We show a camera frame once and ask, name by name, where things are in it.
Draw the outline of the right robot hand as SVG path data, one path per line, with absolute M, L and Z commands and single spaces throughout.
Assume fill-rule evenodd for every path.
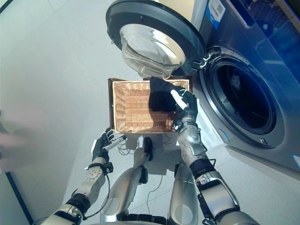
M 195 95 L 180 86 L 173 86 L 170 94 L 175 101 L 176 119 L 190 118 L 192 121 L 196 121 L 198 108 Z

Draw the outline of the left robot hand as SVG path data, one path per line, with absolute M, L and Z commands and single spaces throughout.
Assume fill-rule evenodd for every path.
M 116 147 L 118 144 L 126 140 L 125 135 L 121 135 L 117 138 L 114 138 L 114 131 L 112 128 L 107 128 L 98 139 L 95 139 L 92 148 L 92 162 L 98 158 L 105 160 L 105 163 L 109 162 L 108 152 L 112 148 Z

